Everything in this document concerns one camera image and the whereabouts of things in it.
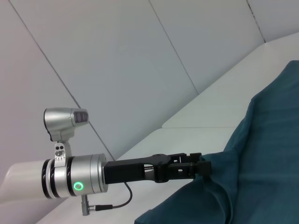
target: white panel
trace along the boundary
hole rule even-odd
[[[266,41],[299,32],[299,1],[249,0]]]
[[[14,163],[53,158],[45,108],[76,105],[7,0],[0,1],[0,32],[1,183]],[[90,126],[76,130],[70,142],[74,155],[106,153]],[[0,205],[0,223],[36,223],[62,201]]]
[[[146,0],[13,0],[118,158],[197,93]]]
[[[245,0],[150,0],[199,93],[263,39]]]
[[[299,55],[299,45],[293,47],[297,49],[293,56]],[[269,43],[258,47],[163,127],[237,127],[252,97],[269,85],[288,62]]]
[[[233,131],[234,128],[159,129],[125,153],[120,159],[134,159],[159,153],[217,153],[223,151]],[[133,191],[133,199],[128,205],[117,210],[94,212],[85,217],[81,214],[80,198],[68,198],[38,224],[132,224],[141,214],[156,207],[190,181],[130,182],[128,184]],[[110,184],[107,193],[90,195],[88,199],[90,204],[117,205],[127,201],[128,197],[129,192],[124,184]]]

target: black ring band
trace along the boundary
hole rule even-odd
[[[72,196],[76,196],[73,190],[73,187],[71,185],[71,162],[73,161],[73,156],[70,157],[67,160],[67,164],[66,164],[66,184],[67,184],[67,189],[69,190],[70,195]]]
[[[49,192],[48,192],[48,189],[47,189],[47,184],[46,184],[46,172],[47,172],[47,165],[48,165],[49,161],[50,160],[46,160],[43,163],[43,168],[42,168],[42,187],[43,187],[43,193],[45,194],[46,198],[51,199],[51,197],[49,195]]]
[[[56,191],[56,187],[55,187],[55,179],[54,179],[54,160],[51,163],[51,167],[50,167],[50,186],[51,186],[51,190],[52,193],[55,197],[60,197]]]

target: teal cloth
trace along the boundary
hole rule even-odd
[[[245,118],[197,177],[135,224],[299,223],[299,61],[252,98]]]

